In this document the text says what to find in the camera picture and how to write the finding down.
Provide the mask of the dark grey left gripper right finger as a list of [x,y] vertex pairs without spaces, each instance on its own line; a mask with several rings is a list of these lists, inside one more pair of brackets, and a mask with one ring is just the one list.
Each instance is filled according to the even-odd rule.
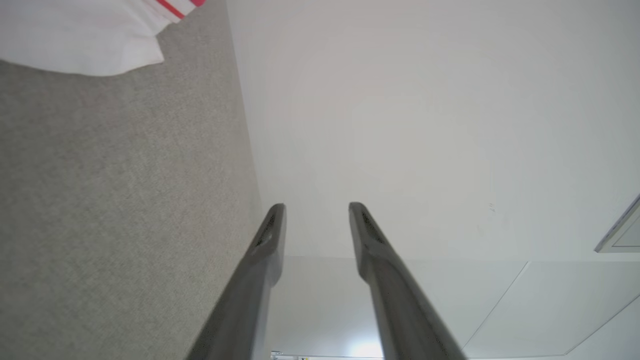
[[386,360],[464,360],[438,312],[361,202],[349,204],[359,276],[370,289]]

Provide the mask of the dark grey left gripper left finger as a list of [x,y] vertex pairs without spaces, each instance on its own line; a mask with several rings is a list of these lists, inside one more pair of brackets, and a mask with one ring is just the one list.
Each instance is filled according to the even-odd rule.
[[188,360],[267,358],[265,335],[272,288],[282,274],[286,206],[269,208],[246,253],[190,349]]

